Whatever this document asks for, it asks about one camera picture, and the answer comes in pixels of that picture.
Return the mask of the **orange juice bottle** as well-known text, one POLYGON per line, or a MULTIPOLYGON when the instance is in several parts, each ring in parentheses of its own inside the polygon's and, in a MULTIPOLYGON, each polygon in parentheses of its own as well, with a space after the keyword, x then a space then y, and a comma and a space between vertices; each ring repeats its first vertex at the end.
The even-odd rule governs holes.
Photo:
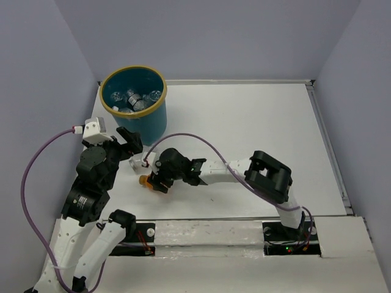
POLYGON ((154 182, 152 179, 150 179, 151 176, 150 175, 141 175, 139 177, 139 184, 145 188, 148 188, 148 189, 151 189, 151 190, 154 190, 155 187, 154 187, 154 182))

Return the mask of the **black label plastic bottle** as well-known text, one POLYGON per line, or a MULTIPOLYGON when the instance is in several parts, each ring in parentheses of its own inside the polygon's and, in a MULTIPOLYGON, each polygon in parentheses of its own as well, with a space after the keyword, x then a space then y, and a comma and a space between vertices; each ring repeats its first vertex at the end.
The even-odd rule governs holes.
POLYGON ((126 96, 127 96, 128 102, 132 108, 133 108, 133 105, 135 104, 135 102, 142 99, 142 97, 138 93, 136 93, 133 89, 128 89, 126 91, 126 96))

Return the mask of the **green label plastic bottle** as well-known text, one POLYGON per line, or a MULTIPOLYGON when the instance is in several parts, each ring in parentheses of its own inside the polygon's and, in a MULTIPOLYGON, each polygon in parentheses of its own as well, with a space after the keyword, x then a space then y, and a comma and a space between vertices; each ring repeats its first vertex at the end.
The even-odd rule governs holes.
POLYGON ((123 102, 123 93, 122 92, 113 92, 110 95, 110 100, 113 104, 123 102))

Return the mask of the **clear crushed plastic bottle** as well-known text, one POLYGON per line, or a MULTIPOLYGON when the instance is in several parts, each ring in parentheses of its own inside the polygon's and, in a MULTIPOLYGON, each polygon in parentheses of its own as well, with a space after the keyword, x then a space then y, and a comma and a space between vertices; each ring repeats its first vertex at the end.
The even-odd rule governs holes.
POLYGON ((142 110, 146 110, 148 107, 151 106, 151 102, 149 100, 140 99, 133 105, 133 110, 135 112, 139 112, 142 110))

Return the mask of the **blue label plastic bottle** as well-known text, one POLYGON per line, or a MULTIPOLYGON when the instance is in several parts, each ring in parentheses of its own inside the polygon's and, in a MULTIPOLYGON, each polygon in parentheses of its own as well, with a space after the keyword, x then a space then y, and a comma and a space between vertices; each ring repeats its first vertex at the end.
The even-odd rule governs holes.
POLYGON ((128 107, 119 108, 117 106, 113 106, 112 110, 115 111, 115 112, 120 112, 120 113, 124 113, 124 114, 133 113, 133 111, 130 108, 128 108, 128 107))

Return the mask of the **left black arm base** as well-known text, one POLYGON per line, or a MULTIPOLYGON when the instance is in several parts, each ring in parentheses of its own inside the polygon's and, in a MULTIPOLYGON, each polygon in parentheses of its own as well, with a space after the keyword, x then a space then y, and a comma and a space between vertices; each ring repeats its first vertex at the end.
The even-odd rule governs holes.
POLYGON ((155 255, 155 222, 137 222, 135 232, 127 235, 111 252, 111 256, 150 257, 155 255))

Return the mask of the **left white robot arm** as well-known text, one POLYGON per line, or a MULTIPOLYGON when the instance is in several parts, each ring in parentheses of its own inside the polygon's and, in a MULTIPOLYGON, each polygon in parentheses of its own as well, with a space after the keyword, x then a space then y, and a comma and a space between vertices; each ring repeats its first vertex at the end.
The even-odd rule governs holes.
POLYGON ((125 140, 107 135, 97 122, 87 122, 64 130, 46 141, 29 161, 20 186, 24 216, 43 244, 48 260, 42 274, 28 292, 94 292, 92 278, 101 279, 104 264, 113 249, 134 237, 136 218, 129 212, 116 209, 105 225, 98 221, 108 203, 108 192, 114 187, 119 165, 143 151, 141 136, 118 127, 125 140), (59 230, 54 244, 49 244, 34 223, 26 203, 26 180, 38 156, 54 141, 67 134, 82 135, 85 149, 76 166, 76 178, 71 185, 60 212, 59 230))

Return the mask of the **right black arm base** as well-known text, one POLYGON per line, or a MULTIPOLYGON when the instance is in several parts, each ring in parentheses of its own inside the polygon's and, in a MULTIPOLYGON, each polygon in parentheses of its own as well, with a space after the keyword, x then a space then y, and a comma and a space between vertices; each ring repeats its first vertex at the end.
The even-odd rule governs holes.
POLYGON ((265 256, 318 255, 321 248, 315 223, 304 222, 300 235, 288 234, 280 222, 263 222, 265 256))

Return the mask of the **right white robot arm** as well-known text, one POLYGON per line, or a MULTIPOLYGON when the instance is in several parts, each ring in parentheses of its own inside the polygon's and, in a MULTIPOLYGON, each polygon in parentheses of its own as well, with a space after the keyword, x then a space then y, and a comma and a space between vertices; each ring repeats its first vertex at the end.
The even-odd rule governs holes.
POLYGON ((246 159, 226 162, 188 159, 175 148, 169 148, 154 160, 152 172, 144 182, 166 194, 178 180, 190 186, 243 183, 256 196, 276 207, 281 232, 287 239, 295 239, 303 233, 304 212, 290 195, 291 169, 263 151, 255 151, 246 159))

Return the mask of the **teal bin with yellow rim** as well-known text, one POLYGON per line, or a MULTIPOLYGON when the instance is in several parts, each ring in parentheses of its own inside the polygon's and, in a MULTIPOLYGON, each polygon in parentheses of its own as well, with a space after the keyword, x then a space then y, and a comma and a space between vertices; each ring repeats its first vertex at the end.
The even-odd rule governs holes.
POLYGON ((103 108, 112 115, 119 126, 131 132, 138 132, 144 145, 152 145, 161 138, 167 126, 166 110, 167 84, 163 75, 156 69, 133 65, 118 69, 101 83, 100 102, 103 108), (133 111, 126 96, 126 91, 133 89, 142 99, 149 100, 148 94, 153 90, 162 91, 160 99, 146 110, 133 111), (110 95, 113 92, 123 93, 123 102, 113 104, 110 95), (133 113, 124 114, 112 110, 113 106, 128 107, 133 113))

